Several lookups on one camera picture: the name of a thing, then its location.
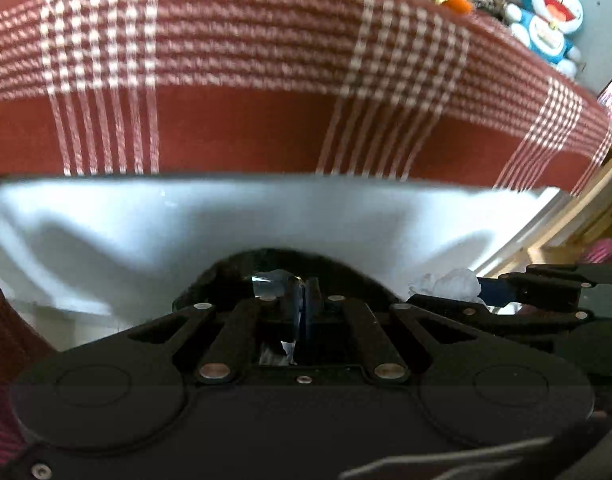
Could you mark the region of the white tissue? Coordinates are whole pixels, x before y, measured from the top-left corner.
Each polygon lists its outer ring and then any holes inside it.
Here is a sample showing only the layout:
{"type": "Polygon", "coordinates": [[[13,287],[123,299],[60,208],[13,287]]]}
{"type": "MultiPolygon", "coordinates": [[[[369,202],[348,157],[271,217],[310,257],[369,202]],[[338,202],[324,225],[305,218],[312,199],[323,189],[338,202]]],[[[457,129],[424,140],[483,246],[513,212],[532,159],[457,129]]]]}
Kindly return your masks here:
{"type": "Polygon", "coordinates": [[[409,285],[409,294],[448,299],[473,304],[484,304],[479,295],[481,284],[470,269],[455,269],[443,276],[424,274],[414,278],[409,285]]]}

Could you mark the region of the black trash bin bag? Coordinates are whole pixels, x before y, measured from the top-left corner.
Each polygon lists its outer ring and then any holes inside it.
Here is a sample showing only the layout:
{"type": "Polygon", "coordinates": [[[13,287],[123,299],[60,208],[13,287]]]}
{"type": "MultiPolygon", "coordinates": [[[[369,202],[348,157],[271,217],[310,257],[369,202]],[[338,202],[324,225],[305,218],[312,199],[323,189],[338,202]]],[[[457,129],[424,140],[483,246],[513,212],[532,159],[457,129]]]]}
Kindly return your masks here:
{"type": "Polygon", "coordinates": [[[337,260],[292,249],[258,248],[215,262],[172,303],[175,311],[195,304],[238,304],[254,297],[281,297],[293,285],[318,281],[323,297],[344,296],[369,306],[402,299],[368,275],[337,260]]]}

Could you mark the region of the white undercloth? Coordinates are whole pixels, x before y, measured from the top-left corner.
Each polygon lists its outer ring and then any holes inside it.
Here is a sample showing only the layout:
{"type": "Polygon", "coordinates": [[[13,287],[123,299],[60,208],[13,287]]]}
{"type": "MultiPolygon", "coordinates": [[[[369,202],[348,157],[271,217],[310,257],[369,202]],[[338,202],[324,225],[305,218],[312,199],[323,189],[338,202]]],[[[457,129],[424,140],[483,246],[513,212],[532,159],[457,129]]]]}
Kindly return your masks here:
{"type": "Polygon", "coordinates": [[[17,304],[149,318],[215,261],[284,247],[403,294],[417,275],[479,268],[559,195],[346,177],[0,180],[0,283],[17,304]]]}

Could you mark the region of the red maroon striped sleeve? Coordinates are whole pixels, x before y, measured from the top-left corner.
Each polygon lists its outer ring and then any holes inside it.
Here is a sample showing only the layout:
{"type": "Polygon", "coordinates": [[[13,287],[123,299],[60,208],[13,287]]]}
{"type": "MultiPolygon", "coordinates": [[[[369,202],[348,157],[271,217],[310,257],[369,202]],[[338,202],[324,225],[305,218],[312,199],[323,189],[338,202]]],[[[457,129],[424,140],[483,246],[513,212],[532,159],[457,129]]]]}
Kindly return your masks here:
{"type": "Polygon", "coordinates": [[[24,370],[54,353],[51,344],[12,308],[0,288],[0,466],[25,446],[12,413],[9,389],[24,370]]]}

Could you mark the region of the red white plaid tablecloth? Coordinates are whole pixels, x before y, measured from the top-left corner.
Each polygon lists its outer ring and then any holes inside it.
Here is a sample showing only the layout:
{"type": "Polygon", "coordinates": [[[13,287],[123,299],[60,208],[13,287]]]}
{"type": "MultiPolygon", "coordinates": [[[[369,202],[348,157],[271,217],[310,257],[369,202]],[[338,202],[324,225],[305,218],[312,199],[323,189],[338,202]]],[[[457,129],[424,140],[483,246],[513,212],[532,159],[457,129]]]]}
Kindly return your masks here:
{"type": "Polygon", "coordinates": [[[580,192],[594,97],[428,0],[0,0],[0,177],[345,174],[580,192]]]}

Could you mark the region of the blue Doraemon plush toy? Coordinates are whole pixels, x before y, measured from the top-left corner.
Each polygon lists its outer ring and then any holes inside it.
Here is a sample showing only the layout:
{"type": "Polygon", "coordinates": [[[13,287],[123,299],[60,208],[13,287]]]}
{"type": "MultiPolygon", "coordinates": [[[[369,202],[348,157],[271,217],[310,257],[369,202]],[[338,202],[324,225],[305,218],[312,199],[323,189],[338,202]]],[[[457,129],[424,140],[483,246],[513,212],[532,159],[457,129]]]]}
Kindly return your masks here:
{"type": "Polygon", "coordinates": [[[564,76],[574,79],[582,61],[571,36],[584,18],[580,0],[504,0],[511,34],[564,76]]]}

